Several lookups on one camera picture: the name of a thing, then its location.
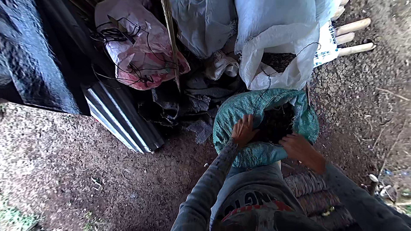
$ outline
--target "corrugated metal sheet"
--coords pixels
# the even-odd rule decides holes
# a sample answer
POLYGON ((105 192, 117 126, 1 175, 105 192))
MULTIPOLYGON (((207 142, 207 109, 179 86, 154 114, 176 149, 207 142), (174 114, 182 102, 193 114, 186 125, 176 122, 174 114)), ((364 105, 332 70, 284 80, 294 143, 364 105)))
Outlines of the corrugated metal sheet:
POLYGON ((98 82, 84 90, 84 95, 91 115, 129 149, 146 153, 164 144, 153 124, 137 113, 126 88, 114 89, 98 82))

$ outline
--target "plastic bag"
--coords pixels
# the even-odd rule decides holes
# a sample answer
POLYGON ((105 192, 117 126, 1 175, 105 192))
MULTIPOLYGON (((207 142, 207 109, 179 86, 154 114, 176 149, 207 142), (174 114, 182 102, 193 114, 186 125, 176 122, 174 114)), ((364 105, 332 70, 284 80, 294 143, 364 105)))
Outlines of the plastic bag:
POLYGON ((235 5, 238 35, 234 51, 242 52, 239 72, 247 88, 303 88, 311 76, 321 23, 330 19, 339 1, 235 0, 235 5), (264 52, 294 53, 297 57, 283 73, 258 72, 264 52))
MULTIPOLYGON (((134 44, 128 40, 106 44, 108 54, 117 65, 115 74, 120 82, 146 90, 175 78, 167 29, 144 8, 141 1, 105 0, 97 4, 95 22, 98 31, 115 28, 107 23, 110 22, 107 15, 118 20, 136 40, 134 44)), ((186 59, 180 52, 177 57, 180 74, 187 73, 190 67, 186 59)))
POLYGON ((314 55, 314 67, 333 61, 338 57, 340 48, 337 48, 335 29, 331 21, 327 21, 320 28, 320 39, 314 55))
POLYGON ((179 40, 198 58, 208 58, 233 35, 237 18, 231 0, 171 0, 179 40))
MULTIPOLYGON (((217 153, 224 148, 231 137, 234 124, 244 114, 253 114, 256 128, 264 118, 264 111, 287 102, 293 105, 293 131, 315 143, 320 132, 318 117, 307 104, 307 96, 301 90, 266 89, 245 92, 228 98, 219 108, 214 120, 213 142, 217 153)), ((238 151, 234 167, 253 168, 267 165, 287 157, 284 148, 278 144, 252 142, 238 151)))

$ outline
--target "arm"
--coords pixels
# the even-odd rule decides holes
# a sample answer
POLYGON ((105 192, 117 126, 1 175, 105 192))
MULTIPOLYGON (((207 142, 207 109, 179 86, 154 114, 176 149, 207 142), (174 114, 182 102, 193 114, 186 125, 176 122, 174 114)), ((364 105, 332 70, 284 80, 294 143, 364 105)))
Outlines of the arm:
POLYGON ((234 125, 231 139, 224 146, 203 176, 194 186, 187 200, 180 205, 180 211, 171 228, 174 230, 207 230, 211 207, 237 155, 237 149, 247 144, 257 133, 252 130, 252 115, 244 115, 234 125))
POLYGON ((363 230, 410 230, 405 222, 358 187, 318 153, 301 135, 293 133, 279 142, 288 156, 322 174, 363 230))
POLYGON ((411 230, 403 219, 394 215, 332 164, 325 165, 323 177, 363 230, 411 230))

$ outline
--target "pink plastic bag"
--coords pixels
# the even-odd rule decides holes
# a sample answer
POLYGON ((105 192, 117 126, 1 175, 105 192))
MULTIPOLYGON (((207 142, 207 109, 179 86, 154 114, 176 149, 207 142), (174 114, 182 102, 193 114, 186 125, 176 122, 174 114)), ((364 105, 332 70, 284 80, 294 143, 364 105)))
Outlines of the pink plastic bag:
MULTIPOLYGON (((173 69, 176 65, 172 60, 167 29, 144 8, 140 0, 105 0, 97 4, 97 31, 115 28, 112 23, 107 23, 110 22, 107 15, 118 20, 136 40, 134 44, 128 40, 106 44, 106 50, 117 66, 115 76, 120 82, 138 90, 147 90, 175 78, 173 69)), ((180 52, 177 57, 180 74, 190 71, 180 52)))

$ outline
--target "gray sleeve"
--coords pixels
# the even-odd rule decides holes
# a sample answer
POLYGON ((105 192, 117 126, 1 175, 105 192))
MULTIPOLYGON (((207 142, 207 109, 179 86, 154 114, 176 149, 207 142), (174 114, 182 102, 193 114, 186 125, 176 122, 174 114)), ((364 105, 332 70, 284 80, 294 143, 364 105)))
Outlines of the gray sleeve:
POLYGON ((326 164, 323 174, 327 185, 339 197, 353 218, 364 230, 411 230, 405 222, 358 187, 332 164, 326 164))
POLYGON ((174 230, 207 230, 211 207, 217 200, 231 165, 237 155, 237 144, 230 139, 217 158, 194 186, 187 200, 180 205, 180 211, 171 228, 174 230))

